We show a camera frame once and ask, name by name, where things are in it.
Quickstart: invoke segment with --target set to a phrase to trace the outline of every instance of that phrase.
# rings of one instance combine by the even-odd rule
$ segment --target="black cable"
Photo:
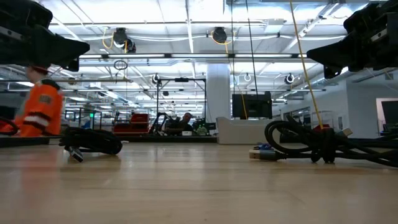
[[[65,150],[70,152],[71,155],[75,151],[116,155],[123,147],[119,138],[109,131],[81,128],[67,128],[65,135],[60,139],[59,145],[65,146]]]
[[[336,134],[332,128],[317,132],[307,129],[288,116],[289,121],[273,121],[266,126],[264,134],[268,143],[275,149],[274,153],[264,154],[265,160],[278,160],[287,158],[311,158],[317,162],[320,158],[334,162],[335,158],[364,159],[378,164],[398,167],[398,134],[384,136],[377,139],[349,139]],[[290,131],[297,135],[300,143],[306,145],[301,149],[289,149],[276,143],[272,133],[278,129],[280,132]],[[392,149],[387,152],[378,152],[368,147]]]
[[[234,1],[231,0],[232,54],[234,55],[235,54],[235,51],[234,51],[235,34],[234,34],[234,14],[233,14],[233,12],[234,12]],[[228,56],[228,63],[229,63],[229,66],[231,66],[231,61],[229,59],[229,56]],[[236,79],[235,79],[235,56],[232,58],[232,76],[233,76],[233,84],[234,84],[234,93],[233,93],[233,95],[235,95],[235,83],[236,83]],[[234,104],[235,104],[234,98],[232,97],[232,105],[234,105]]]
[[[0,117],[0,121],[3,121],[3,122],[5,122],[6,124],[9,124],[9,125],[11,125],[11,127],[12,127],[12,131],[8,131],[8,132],[2,132],[2,131],[0,131],[0,134],[2,134],[2,135],[8,135],[8,136],[13,136],[13,135],[15,135],[15,134],[18,133],[19,128],[18,128],[18,126],[16,126],[16,125],[14,124],[14,122],[12,122],[12,121],[10,121],[10,120],[8,120],[8,119],[6,119],[6,118],[2,118],[2,117]]]
[[[256,66],[254,65],[253,41],[252,41],[252,38],[251,38],[252,35],[251,35],[248,0],[246,0],[246,10],[248,12],[248,24],[249,24],[249,35],[250,35],[251,60],[253,62],[254,85],[256,86],[257,115],[258,115],[258,117],[260,119],[260,114],[259,114],[259,112],[260,112],[259,93],[258,93],[258,90],[257,90]]]

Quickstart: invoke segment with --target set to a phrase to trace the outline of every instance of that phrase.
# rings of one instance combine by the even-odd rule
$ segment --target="yellow cable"
[[[103,39],[102,39],[102,44],[104,45],[104,47],[106,47],[107,49],[111,49],[112,48],[112,46],[113,46],[113,34],[114,34],[114,32],[112,33],[112,40],[111,40],[111,46],[107,46],[106,44],[105,44],[105,33],[106,33],[106,27],[105,27],[105,30],[104,30],[104,35],[103,35]]]
[[[321,117],[320,117],[319,111],[318,111],[317,101],[315,100],[315,97],[314,97],[314,95],[313,95],[311,83],[310,83],[310,80],[309,80],[309,78],[308,78],[307,69],[305,68],[304,57],[303,57],[303,50],[302,50],[302,48],[301,48],[301,43],[300,43],[300,38],[299,38],[299,32],[297,31],[297,23],[296,23],[296,19],[295,19],[295,17],[294,17],[293,0],[289,0],[289,2],[290,2],[290,10],[292,11],[292,18],[293,18],[293,23],[294,23],[294,32],[295,32],[296,38],[297,38],[298,50],[300,51],[300,58],[301,58],[301,63],[303,64],[305,79],[306,79],[306,81],[307,81],[308,88],[310,89],[310,93],[311,93],[311,97],[312,97],[312,102],[313,102],[313,107],[315,108],[315,112],[316,112],[316,114],[317,114],[317,118],[318,118],[319,125],[320,125],[321,129],[323,129],[322,120],[321,120]]]
[[[222,43],[217,42],[217,41],[213,38],[213,33],[214,33],[214,31],[211,31],[210,37],[211,37],[211,39],[212,39],[216,44],[228,45],[228,44],[232,43],[232,41],[234,40],[234,37],[232,36],[232,40],[231,40],[231,41],[229,41],[228,43],[223,43],[223,44],[222,44]]]

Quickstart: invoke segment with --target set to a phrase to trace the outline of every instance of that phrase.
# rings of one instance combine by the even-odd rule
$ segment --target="ceiling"
[[[90,44],[87,54],[122,54],[123,49],[112,43],[110,37],[117,27],[125,27],[128,36],[135,42],[137,54],[297,54],[299,48],[295,39],[295,26],[286,0],[234,0],[233,7],[228,0],[41,0],[38,1],[53,12],[54,19],[49,29],[66,38],[78,39]],[[364,7],[368,1],[339,1],[330,4],[321,0],[301,0],[294,3],[294,15],[297,30],[301,36],[302,50],[332,44],[341,40],[346,31],[344,20],[354,11]],[[229,40],[235,33],[234,41],[227,46],[217,44],[210,34],[215,27],[224,27]],[[125,93],[115,92],[131,103],[153,103],[152,93],[138,92],[143,89],[155,89],[152,77],[160,78],[206,78],[209,63],[230,63],[239,88],[254,88],[254,82],[245,80],[245,76],[257,76],[258,88],[287,88],[284,77],[291,73],[303,76],[299,59],[282,60],[211,60],[201,58],[193,60],[172,58],[129,59],[128,69],[117,71],[113,63],[117,59],[85,60],[81,59],[79,72],[63,70],[53,75],[54,79],[75,77],[80,80],[93,79],[90,82],[78,82],[74,85],[62,83],[65,89],[129,89]],[[306,59],[306,68],[310,77],[322,72],[322,66]],[[13,70],[19,78],[22,73]],[[167,98],[204,97],[197,83],[170,82],[168,88],[197,88],[192,92],[170,92]],[[76,93],[66,92],[68,96]],[[98,97],[95,92],[79,93],[81,98],[92,102],[122,103],[105,96]]]

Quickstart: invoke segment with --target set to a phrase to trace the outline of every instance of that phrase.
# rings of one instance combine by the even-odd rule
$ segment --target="orange vest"
[[[35,83],[17,112],[15,124],[21,137],[37,137],[60,134],[62,93],[50,79]]]

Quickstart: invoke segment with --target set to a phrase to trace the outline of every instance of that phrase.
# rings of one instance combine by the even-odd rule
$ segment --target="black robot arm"
[[[325,78],[334,78],[344,67],[398,67],[398,0],[369,3],[344,21],[348,35],[341,41],[312,49],[307,57],[324,65]]]

